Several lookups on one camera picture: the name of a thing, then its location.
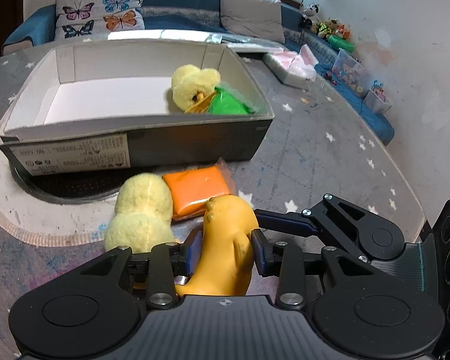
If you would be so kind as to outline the green clay bag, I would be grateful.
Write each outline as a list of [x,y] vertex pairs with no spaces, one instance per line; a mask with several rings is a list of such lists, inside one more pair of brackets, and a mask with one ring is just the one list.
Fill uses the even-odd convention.
[[231,88],[216,86],[215,95],[206,111],[215,116],[250,116],[257,111],[254,105],[240,92]]

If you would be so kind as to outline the yellow plush chick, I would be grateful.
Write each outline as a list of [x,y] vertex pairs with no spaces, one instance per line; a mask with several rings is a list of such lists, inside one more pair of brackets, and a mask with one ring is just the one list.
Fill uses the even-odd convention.
[[173,242],[173,201],[165,181],[152,173],[128,179],[118,192],[114,217],[105,231],[105,250],[129,246],[134,254]]

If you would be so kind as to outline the orange clay bag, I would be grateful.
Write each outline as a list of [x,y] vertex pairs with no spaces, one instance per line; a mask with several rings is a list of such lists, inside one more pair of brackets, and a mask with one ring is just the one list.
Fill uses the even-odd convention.
[[206,202],[213,197],[234,194],[231,172],[215,164],[193,170],[164,174],[173,201],[172,219],[179,222],[202,215]]

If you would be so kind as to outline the white tissue pack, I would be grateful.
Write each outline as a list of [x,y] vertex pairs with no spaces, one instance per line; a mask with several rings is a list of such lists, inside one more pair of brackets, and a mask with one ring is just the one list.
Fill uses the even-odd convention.
[[317,77],[315,66],[319,61],[307,44],[298,52],[268,53],[264,55],[263,62],[285,86],[308,89]]

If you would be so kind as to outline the clear toy storage bin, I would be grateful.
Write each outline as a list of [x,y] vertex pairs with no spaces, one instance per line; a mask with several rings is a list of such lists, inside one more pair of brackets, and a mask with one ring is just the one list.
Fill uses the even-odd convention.
[[333,74],[358,97],[365,98],[371,87],[371,75],[362,63],[359,63],[346,50],[339,49],[335,63],[331,67]]

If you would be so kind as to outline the yellow plush duck in box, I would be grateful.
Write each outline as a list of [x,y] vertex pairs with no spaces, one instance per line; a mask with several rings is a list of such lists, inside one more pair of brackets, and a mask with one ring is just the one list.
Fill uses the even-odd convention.
[[215,89],[220,80],[216,69],[183,65],[171,77],[172,99],[186,114],[204,114],[216,95]]

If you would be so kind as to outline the cardboard shoe box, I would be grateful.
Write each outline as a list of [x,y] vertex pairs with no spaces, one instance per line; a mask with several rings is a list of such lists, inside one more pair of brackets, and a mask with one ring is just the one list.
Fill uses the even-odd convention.
[[[186,64],[213,68],[248,115],[191,115],[172,100]],[[120,40],[51,48],[1,129],[1,151],[33,176],[251,159],[274,113],[243,61],[220,44]]]

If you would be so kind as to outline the white remote control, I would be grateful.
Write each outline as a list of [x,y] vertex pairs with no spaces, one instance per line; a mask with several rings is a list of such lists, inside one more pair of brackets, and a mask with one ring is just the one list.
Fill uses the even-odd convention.
[[235,53],[279,54],[285,51],[281,45],[277,45],[275,43],[266,43],[262,41],[256,42],[250,38],[239,39],[237,37],[230,37],[221,33],[211,33],[205,39],[205,42],[225,45],[230,50],[235,51]]

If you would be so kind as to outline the stuffed toys pile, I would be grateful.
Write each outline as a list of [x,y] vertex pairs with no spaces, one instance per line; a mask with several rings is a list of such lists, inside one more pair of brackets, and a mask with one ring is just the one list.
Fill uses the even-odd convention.
[[335,50],[345,50],[353,53],[355,46],[350,42],[350,29],[339,21],[339,19],[327,19],[320,21],[317,14],[320,11],[319,4],[310,4],[306,7],[301,6],[300,26],[308,29],[311,33],[317,35],[320,39],[326,41]]

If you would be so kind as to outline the beige cushion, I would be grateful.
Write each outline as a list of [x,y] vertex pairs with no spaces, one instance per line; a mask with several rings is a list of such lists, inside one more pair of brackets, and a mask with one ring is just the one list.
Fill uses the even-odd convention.
[[280,0],[220,0],[219,13],[229,33],[285,43]]

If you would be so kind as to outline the blue sofa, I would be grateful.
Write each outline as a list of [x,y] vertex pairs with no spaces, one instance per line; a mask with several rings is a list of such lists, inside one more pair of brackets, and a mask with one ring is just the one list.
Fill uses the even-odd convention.
[[[220,0],[144,0],[141,15],[147,29],[188,29],[223,33],[220,24]],[[332,69],[338,52],[326,41],[311,33],[302,24],[302,14],[294,7],[283,4],[281,19],[285,46],[293,51],[307,44],[319,61],[321,75]],[[3,44],[9,54],[14,49],[35,47],[54,38],[56,9],[49,4],[36,10],[15,29]]]

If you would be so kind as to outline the butterfly print pillow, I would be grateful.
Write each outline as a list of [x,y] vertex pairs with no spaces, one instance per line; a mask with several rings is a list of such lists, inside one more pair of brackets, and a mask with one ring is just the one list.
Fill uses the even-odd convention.
[[143,30],[144,0],[56,0],[57,40]]

